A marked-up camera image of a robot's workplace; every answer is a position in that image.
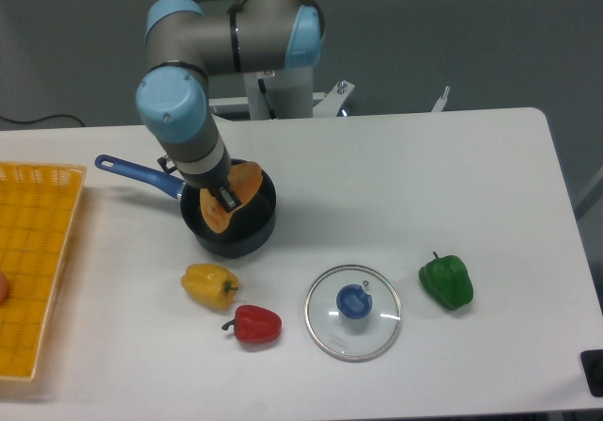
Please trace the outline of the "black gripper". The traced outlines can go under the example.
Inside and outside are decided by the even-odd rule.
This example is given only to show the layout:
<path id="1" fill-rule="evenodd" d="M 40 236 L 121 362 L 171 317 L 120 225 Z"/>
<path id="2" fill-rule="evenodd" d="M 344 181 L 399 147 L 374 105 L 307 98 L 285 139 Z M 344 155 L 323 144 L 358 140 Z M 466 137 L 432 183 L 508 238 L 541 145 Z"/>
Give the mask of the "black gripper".
<path id="1" fill-rule="evenodd" d="M 157 159 L 157 163 L 167 174 L 179 171 L 190 186 L 218 190 L 216 198 L 225 212 L 234 212 L 239 208 L 240 199 L 228 182 L 231 157 L 224 145 L 217 145 L 211 153 L 196 162 L 178 162 L 164 155 Z"/>

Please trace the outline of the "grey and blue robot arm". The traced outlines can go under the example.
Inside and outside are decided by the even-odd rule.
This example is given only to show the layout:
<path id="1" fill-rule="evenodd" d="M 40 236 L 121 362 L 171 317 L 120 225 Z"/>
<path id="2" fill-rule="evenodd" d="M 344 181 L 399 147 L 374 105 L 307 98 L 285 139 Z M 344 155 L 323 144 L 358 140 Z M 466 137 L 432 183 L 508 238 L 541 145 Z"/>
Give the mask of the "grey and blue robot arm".
<path id="1" fill-rule="evenodd" d="M 151 6 L 148 72 L 136 105 L 186 183 L 209 190 L 228 212 L 240 206 L 227 178 L 230 156 L 209 111 L 208 79 L 312 68 L 323 32 L 312 0 L 159 0 Z"/>

